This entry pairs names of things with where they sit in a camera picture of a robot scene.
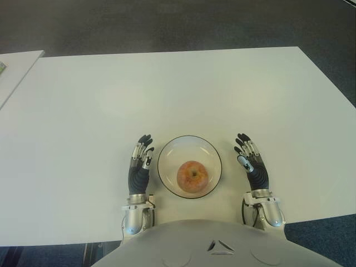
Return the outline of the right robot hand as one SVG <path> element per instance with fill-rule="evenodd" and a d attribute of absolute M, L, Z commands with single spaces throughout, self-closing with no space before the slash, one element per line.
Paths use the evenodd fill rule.
<path fill-rule="evenodd" d="M 251 191 L 268 190 L 269 176 L 257 146 L 244 133 L 239 133 L 235 142 L 237 143 L 237 146 L 234 147 L 238 154 L 237 161 L 247 174 Z"/>

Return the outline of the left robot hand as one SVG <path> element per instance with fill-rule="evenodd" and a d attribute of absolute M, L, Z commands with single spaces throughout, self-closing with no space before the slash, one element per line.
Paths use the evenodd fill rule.
<path fill-rule="evenodd" d="M 151 135 L 143 135 L 135 144 L 128 171 L 129 195 L 146 194 L 154 152 L 154 147 L 149 148 L 152 142 Z"/>

